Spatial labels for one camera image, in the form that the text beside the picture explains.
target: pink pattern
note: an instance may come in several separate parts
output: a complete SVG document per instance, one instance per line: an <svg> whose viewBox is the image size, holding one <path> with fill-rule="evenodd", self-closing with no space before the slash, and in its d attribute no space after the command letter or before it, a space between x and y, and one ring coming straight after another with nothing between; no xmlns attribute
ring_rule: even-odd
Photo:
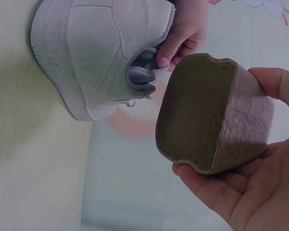
<svg viewBox="0 0 289 231"><path fill-rule="evenodd" d="M216 5L217 3L219 3L221 0L209 0L209 3L212 5Z"/></svg>

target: insole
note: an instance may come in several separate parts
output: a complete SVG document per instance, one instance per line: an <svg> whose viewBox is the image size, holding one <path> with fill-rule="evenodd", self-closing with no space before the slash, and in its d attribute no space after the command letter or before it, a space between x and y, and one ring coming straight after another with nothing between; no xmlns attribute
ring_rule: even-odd
<svg viewBox="0 0 289 231"><path fill-rule="evenodd" d="M157 130L158 148L172 161L184 156L199 169L211 168L235 71L233 63L192 56L175 69Z"/></svg>

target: shoe tongue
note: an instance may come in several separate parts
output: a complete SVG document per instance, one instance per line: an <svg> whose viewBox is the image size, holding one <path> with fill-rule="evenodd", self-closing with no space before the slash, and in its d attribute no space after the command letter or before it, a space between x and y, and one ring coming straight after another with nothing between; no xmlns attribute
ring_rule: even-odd
<svg viewBox="0 0 289 231"><path fill-rule="evenodd" d="M159 45L143 51L128 69L127 76L119 81L113 95L117 100L129 101L149 98L155 92L154 84L167 72L169 67L158 68L156 53Z"/></svg>
<svg viewBox="0 0 289 231"><path fill-rule="evenodd" d="M143 51L131 64L129 75L129 86L133 89L143 89L144 85L154 84L167 72L168 66L159 68L156 64L156 53L159 45Z"/></svg>

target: cartoon rabbit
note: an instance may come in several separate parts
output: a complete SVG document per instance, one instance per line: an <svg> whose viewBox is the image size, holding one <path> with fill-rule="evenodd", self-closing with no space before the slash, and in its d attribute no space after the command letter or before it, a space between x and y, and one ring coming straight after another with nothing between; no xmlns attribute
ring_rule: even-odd
<svg viewBox="0 0 289 231"><path fill-rule="evenodd" d="M287 10L279 0L240 0L247 6L260 7L264 6L265 9L274 15L275 17L281 18L284 27L289 30L289 21L286 16L289 17L289 10Z"/></svg>

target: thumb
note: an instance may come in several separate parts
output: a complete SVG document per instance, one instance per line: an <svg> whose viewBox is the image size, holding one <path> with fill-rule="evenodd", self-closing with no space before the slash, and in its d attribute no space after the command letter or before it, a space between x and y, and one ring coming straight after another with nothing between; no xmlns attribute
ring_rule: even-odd
<svg viewBox="0 0 289 231"><path fill-rule="evenodd" d="M166 40L158 49L157 64L160 68L164 68L169 64L184 41L184 36L180 30L170 30Z"/></svg>
<svg viewBox="0 0 289 231"><path fill-rule="evenodd" d="M289 106L289 71L279 68L251 68L249 72L269 96Z"/></svg>

